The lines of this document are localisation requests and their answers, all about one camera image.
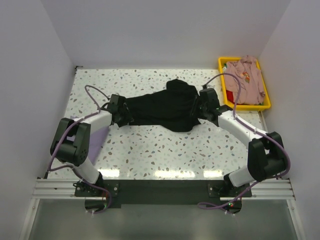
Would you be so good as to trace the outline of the black t shirt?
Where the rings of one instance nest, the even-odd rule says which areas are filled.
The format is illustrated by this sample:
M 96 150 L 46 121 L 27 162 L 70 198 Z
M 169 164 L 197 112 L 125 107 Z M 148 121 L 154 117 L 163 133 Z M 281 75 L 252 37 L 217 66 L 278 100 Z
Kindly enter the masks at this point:
M 132 115 L 132 126 L 162 126 L 172 132 L 191 131 L 200 125 L 191 111 L 198 92 L 195 86 L 174 79 L 166 83 L 166 89 L 152 94 L 126 99 Z

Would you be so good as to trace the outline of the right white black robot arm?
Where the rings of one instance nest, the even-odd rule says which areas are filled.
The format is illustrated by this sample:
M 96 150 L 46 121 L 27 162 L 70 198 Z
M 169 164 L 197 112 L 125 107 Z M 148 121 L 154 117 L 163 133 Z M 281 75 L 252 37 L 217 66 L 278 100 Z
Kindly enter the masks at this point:
M 228 131 L 247 148 L 247 164 L 223 177 L 221 190 L 230 197 L 253 181 L 278 177 L 290 169 L 281 136 L 262 131 L 238 116 L 234 109 L 220 105 L 216 91 L 205 88 L 195 98 L 191 115 Z

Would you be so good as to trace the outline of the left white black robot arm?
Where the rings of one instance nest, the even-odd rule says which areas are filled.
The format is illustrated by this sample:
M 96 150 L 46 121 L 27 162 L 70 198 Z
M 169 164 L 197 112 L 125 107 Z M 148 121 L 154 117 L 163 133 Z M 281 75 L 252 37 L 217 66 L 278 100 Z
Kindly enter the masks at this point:
M 65 167 L 86 183 L 86 191 L 99 196 L 104 190 L 102 174 L 89 158 L 90 138 L 111 125 L 122 127 L 133 121 L 124 96 L 113 94 L 110 101 L 94 113 L 79 118 L 62 118 L 51 147 L 51 159 L 58 159 Z

